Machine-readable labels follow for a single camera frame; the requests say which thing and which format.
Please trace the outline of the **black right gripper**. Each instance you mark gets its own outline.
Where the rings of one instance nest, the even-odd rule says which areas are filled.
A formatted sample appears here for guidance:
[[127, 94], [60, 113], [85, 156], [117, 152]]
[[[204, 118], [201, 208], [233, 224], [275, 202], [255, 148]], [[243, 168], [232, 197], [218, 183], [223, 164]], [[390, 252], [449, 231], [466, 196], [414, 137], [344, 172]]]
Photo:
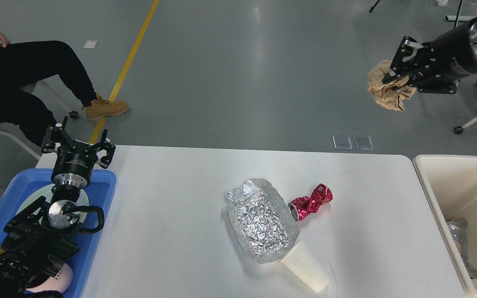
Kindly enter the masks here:
[[[430, 42], [403, 36], [389, 68], [384, 84], [407, 76], [407, 86], [419, 93], [456, 94], [458, 79], [477, 74], [477, 19]], [[423, 76], [431, 81], [423, 84]]]

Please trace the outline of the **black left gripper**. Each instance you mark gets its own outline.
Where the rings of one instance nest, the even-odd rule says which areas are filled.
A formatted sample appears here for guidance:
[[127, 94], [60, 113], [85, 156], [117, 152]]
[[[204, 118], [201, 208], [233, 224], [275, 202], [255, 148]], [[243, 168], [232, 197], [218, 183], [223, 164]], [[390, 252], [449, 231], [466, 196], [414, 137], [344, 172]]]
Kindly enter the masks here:
[[55, 185], [73, 185], [85, 189], [90, 185], [94, 165], [108, 168], [113, 160], [116, 146], [107, 138], [108, 130], [103, 130], [100, 140], [89, 145], [85, 154], [77, 153], [77, 144], [65, 130], [69, 117], [61, 124], [48, 126], [43, 137], [42, 154], [57, 153], [51, 175]]

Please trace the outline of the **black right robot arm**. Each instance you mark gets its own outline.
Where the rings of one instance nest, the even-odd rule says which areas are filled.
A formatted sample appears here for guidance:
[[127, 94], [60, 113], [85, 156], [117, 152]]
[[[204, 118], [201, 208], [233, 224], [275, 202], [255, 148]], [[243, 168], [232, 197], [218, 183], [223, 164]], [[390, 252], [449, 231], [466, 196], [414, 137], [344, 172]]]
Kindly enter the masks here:
[[435, 40], [404, 36], [382, 82], [422, 93], [454, 94], [459, 80], [477, 74], [477, 17]]

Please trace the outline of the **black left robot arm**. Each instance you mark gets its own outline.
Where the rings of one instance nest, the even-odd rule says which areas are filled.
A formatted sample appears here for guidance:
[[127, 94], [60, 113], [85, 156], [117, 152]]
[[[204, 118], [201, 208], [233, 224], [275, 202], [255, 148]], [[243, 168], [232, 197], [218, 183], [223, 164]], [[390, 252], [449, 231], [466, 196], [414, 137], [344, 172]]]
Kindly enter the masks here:
[[95, 164], [108, 168], [116, 146], [110, 143], [108, 130], [103, 130], [98, 143], [76, 141], [66, 132], [66, 123], [65, 118], [48, 126], [41, 147], [42, 153], [57, 154], [51, 200], [39, 196], [2, 229], [6, 237], [0, 245], [0, 298], [22, 298], [36, 277], [55, 277], [81, 250], [73, 238], [104, 228], [104, 209], [77, 201], [91, 183]]

